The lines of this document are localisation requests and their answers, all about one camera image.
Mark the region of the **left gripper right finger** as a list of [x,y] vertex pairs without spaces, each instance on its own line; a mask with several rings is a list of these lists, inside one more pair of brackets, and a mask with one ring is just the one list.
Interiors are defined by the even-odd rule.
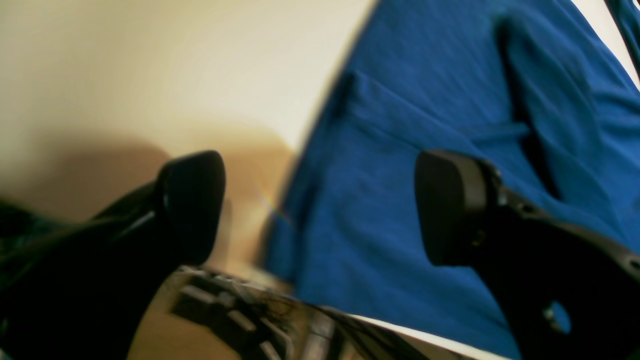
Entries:
[[414,196],[430,262],[475,271],[524,360],[639,358],[636,253],[553,218],[462,153],[419,153]]

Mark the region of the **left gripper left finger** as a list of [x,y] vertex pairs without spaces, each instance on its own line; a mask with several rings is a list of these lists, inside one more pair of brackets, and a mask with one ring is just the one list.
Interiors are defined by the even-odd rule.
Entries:
[[165,280],[210,257],[225,191],[222,156],[192,153],[89,221],[2,256],[2,353],[12,360],[125,360]]

